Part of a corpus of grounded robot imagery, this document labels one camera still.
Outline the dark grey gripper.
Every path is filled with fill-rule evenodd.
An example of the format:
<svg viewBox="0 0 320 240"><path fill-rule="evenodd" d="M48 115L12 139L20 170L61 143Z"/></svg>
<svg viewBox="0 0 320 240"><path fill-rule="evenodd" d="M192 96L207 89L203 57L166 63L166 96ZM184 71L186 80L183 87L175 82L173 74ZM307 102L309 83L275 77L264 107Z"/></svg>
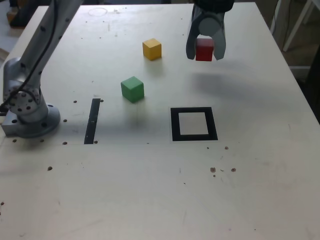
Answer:
<svg viewBox="0 0 320 240"><path fill-rule="evenodd" d="M226 52L224 16L226 11L226 4L193 5L192 21L185 47L188 59L195 59L196 41L200 34L212 38L215 59L218 61L224 58Z"/></svg>

